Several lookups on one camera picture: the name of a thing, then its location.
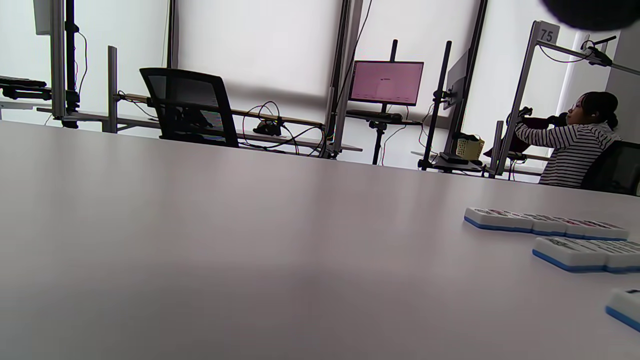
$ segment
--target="black chair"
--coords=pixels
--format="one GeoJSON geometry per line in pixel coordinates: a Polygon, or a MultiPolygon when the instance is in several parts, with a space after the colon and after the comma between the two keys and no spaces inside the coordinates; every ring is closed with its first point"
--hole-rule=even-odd
{"type": "Polygon", "coordinates": [[[616,141],[593,162],[582,188],[597,192],[640,195],[640,144],[616,141]]]}
{"type": "Polygon", "coordinates": [[[167,140],[239,147],[222,78],[199,72],[140,69],[167,140]]]}

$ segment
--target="pink screen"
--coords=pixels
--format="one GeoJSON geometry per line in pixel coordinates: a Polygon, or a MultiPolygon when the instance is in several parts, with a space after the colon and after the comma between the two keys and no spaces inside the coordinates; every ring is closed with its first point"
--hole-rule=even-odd
{"type": "Polygon", "coordinates": [[[356,63],[351,100],[415,104],[423,63],[356,63]]]}

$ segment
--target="striped shirt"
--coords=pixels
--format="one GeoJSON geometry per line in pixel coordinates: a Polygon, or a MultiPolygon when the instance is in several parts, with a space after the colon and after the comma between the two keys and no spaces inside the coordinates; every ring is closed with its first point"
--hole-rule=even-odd
{"type": "Polygon", "coordinates": [[[540,184],[580,188],[587,170],[614,141],[622,140],[607,124],[569,125],[553,129],[516,126],[516,135],[535,146],[554,148],[540,184]]]}

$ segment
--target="monitor stand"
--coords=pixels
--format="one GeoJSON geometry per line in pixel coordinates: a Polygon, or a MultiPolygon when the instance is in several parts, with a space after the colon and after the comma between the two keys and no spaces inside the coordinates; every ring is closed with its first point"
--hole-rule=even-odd
{"type": "MultiPolygon", "coordinates": [[[[391,45],[391,57],[389,58],[390,62],[396,61],[396,52],[398,49],[398,40],[395,39],[393,44],[391,45]]],[[[387,104],[382,104],[381,113],[387,112],[387,104]]],[[[373,148],[373,165],[378,164],[378,159],[380,158],[380,149],[382,148],[382,138],[385,136],[385,131],[387,130],[387,123],[376,121],[374,119],[369,120],[369,127],[371,129],[376,129],[376,133],[378,136],[376,137],[376,146],[373,148]]]]}

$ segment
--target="yellow basket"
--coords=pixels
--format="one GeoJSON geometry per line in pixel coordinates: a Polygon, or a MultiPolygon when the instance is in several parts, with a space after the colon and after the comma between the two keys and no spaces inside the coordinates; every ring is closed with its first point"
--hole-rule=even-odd
{"type": "Polygon", "coordinates": [[[484,140],[470,141],[466,139],[458,139],[458,148],[456,154],[465,160],[478,160],[482,155],[484,140]]]}

